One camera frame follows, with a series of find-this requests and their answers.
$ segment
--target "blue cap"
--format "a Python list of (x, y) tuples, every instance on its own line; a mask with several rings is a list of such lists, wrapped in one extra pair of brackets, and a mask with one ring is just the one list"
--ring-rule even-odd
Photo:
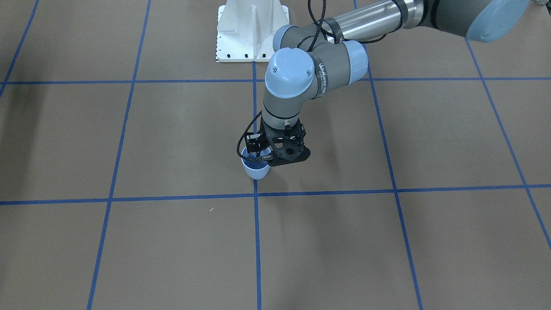
[(467, 40), (493, 42), (501, 38), (522, 17), (528, 3), (528, 0), (493, 0), (474, 19)]
[(285, 47), (275, 52), (268, 63), (266, 88), (278, 98), (294, 98), (310, 87), (315, 75), (314, 61), (308, 53)]
[(350, 85), (364, 77), (368, 72), (368, 53), (358, 41), (345, 41), (344, 45), (348, 50), (348, 58), (350, 59), (350, 80), (347, 85)]
[(295, 25), (283, 25), (281, 28), (279, 28), (275, 34), (274, 39), (272, 41), (272, 47), (274, 48), (274, 52), (281, 49), (281, 41), (283, 41), (283, 36), (289, 30), (289, 28), (296, 27)]

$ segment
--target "robotic arm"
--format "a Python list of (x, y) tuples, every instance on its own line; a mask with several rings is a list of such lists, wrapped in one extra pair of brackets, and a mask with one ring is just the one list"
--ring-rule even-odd
[[(368, 6), (324, 18), (305, 27), (285, 25), (275, 34), (274, 55), (266, 71), (266, 92), (258, 133), (247, 132), (247, 161), (270, 166), (302, 162), (310, 156), (300, 122), (308, 99), (361, 79), (368, 56), (361, 43), (377, 42), (400, 28), (427, 26), (468, 40), (492, 42), (505, 35), (524, 13), (529, 0), (380, 0)], [(260, 155), (266, 148), (269, 155)]]

